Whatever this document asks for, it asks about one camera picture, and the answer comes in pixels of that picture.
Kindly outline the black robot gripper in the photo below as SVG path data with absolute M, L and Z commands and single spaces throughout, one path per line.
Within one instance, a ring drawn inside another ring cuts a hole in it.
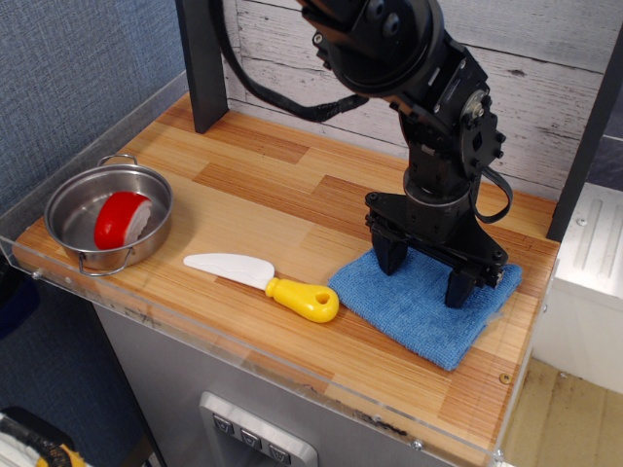
M 501 220 L 509 212 L 485 216 L 466 190 L 458 198 L 414 198 L 372 192 L 365 197 L 373 250 L 380 269 L 394 274 L 410 248 L 451 267 L 445 305 L 461 308 L 473 289 L 495 288 L 502 278 L 508 255 L 481 227 Z

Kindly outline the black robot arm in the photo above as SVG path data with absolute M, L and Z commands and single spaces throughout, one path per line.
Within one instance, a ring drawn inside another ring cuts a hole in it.
M 487 74 L 446 31 L 434 1 L 306 1 L 319 58 L 359 96 L 395 110 L 409 148 L 403 193 L 366 197 L 380 268 L 397 271 L 410 250 L 451 267 L 445 301 L 462 306 L 494 287 L 507 253 L 485 232 L 497 221 L 478 211 L 483 179 L 505 193 L 493 169 L 502 156 Z

